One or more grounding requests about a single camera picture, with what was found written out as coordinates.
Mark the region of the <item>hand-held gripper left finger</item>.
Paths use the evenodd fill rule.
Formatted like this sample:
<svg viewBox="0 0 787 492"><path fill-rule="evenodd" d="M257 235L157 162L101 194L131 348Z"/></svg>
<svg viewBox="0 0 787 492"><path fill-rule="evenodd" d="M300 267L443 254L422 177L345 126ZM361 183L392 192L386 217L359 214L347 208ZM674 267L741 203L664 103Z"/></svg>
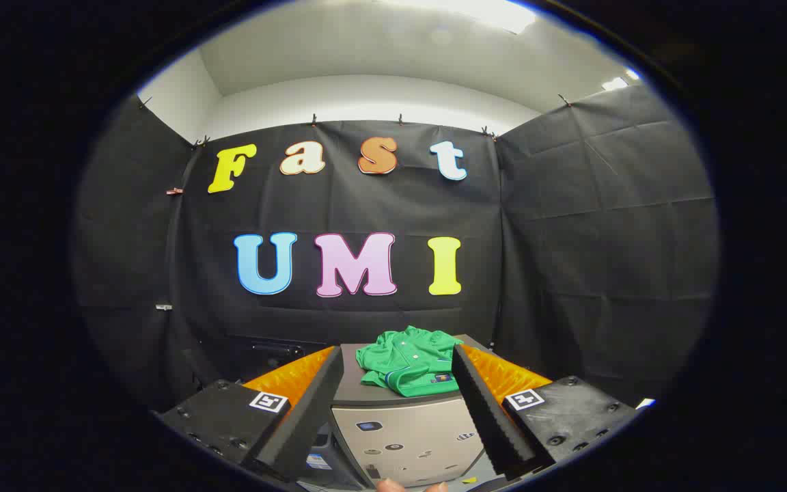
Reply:
<svg viewBox="0 0 787 492"><path fill-rule="evenodd" d="M206 384L158 418L232 467L296 482L343 373L342 349L328 346L250 382Z"/></svg>

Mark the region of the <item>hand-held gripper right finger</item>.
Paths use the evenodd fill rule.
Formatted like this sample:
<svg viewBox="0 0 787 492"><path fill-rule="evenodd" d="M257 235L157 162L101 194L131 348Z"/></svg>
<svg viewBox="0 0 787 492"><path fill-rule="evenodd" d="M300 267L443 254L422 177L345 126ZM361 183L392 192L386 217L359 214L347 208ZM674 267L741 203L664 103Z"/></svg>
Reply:
<svg viewBox="0 0 787 492"><path fill-rule="evenodd" d="M491 466L508 480L587 454L638 416L581 377L551 381L466 344L451 368Z"/></svg>

